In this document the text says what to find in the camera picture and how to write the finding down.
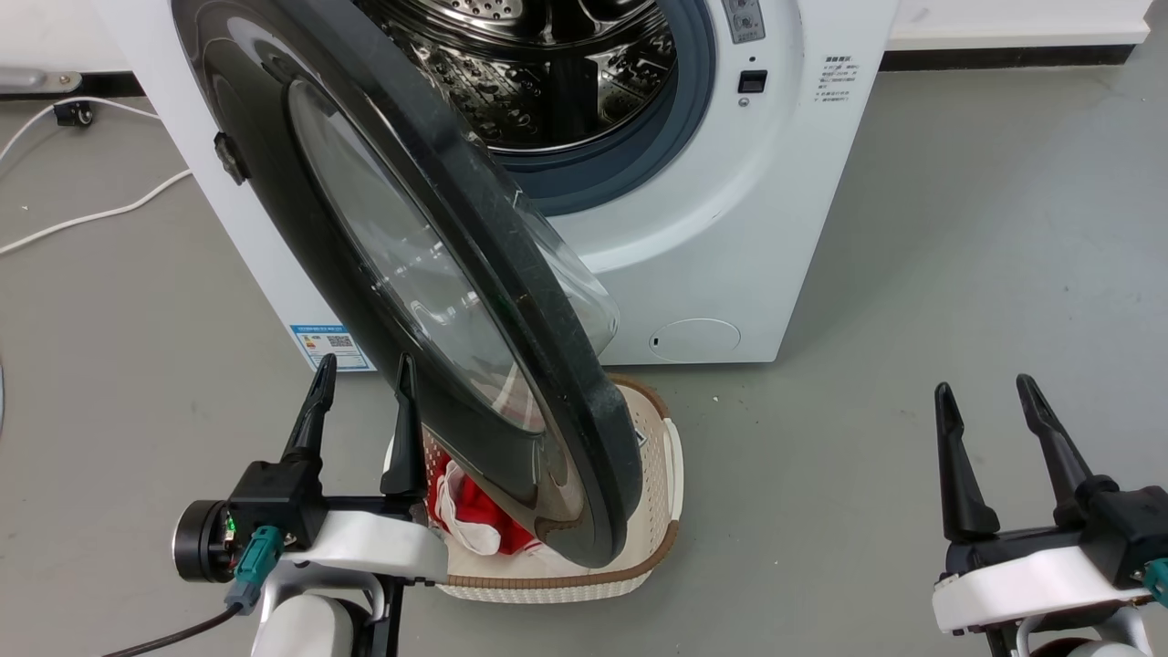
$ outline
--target stainless steel drum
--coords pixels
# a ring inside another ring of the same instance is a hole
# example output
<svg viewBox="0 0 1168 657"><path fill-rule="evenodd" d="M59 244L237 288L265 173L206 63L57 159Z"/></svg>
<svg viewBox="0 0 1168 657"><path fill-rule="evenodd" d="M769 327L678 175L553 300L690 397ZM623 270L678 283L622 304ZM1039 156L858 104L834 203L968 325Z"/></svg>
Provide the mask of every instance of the stainless steel drum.
<svg viewBox="0 0 1168 657"><path fill-rule="evenodd" d="M555 153L612 133L673 71L652 0L360 0L496 152Z"/></svg>

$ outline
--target black baseboard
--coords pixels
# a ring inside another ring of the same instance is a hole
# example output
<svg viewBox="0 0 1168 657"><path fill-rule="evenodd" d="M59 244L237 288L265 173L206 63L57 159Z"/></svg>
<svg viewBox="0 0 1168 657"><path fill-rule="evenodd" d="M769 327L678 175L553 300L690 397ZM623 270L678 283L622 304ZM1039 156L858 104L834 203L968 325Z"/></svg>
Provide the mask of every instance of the black baseboard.
<svg viewBox="0 0 1168 657"><path fill-rule="evenodd" d="M1024 67L1098 67L1127 61L1135 44L1050 46L1040 48L967 48L959 50L889 50L882 71L1014 69Z"/></svg>
<svg viewBox="0 0 1168 657"><path fill-rule="evenodd" d="M1135 49L1125 46L1052 46L1041 48L968 48L959 50L889 50L881 60L882 71L1013 69L1023 67L1117 65ZM60 101L70 96L126 98L145 96L138 78L130 71L88 72L81 87L69 94L0 95L0 101Z"/></svg>

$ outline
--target teal connector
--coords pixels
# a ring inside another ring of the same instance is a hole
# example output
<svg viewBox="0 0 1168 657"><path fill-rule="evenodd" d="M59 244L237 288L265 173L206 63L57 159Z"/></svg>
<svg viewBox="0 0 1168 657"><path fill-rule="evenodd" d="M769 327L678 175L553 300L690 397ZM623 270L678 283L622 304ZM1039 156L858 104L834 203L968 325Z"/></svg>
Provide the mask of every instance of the teal connector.
<svg viewBox="0 0 1168 657"><path fill-rule="evenodd" d="M281 554L284 554L284 532L270 525L256 530L235 567L235 581L231 582L223 602L229 607L239 604L241 616L251 614L259 602L264 580L276 568Z"/></svg>
<svg viewBox="0 0 1168 657"><path fill-rule="evenodd" d="M1156 602L1168 607L1168 559L1156 559L1143 567L1143 586Z"/></svg>

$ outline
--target white wall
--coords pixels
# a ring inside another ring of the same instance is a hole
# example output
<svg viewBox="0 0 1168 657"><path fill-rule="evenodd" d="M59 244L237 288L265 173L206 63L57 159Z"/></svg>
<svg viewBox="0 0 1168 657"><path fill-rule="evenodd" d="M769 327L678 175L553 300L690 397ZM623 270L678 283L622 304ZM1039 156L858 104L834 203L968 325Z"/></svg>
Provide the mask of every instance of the white wall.
<svg viewBox="0 0 1168 657"><path fill-rule="evenodd" d="M1142 43L1152 0L901 0L890 50Z"/></svg>
<svg viewBox="0 0 1168 657"><path fill-rule="evenodd" d="M889 49L1140 43L1148 30L1143 14L1150 4L901 0ZM130 68L89 0L0 0L0 65L81 71Z"/></svg>

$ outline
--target beige laundry basket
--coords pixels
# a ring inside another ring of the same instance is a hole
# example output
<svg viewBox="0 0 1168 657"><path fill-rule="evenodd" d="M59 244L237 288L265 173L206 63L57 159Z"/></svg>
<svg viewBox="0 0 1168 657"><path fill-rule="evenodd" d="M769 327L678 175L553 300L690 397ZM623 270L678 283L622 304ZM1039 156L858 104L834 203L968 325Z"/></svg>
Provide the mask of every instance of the beige laundry basket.
<svg viewBox="0 0 1168 657"><path fill-rule="evenodd" d="M572 576L549 576L538 559L481 556L447 537L450 579L443 592L465 600L548 604L616 597L641 586L677 537L683 466L677 429L652 388L627 376L611 376L625 395L641 435L641 502L628 519L625 548L604 568ZM433 480L439 448L426 441L426 476Z"/></svg>

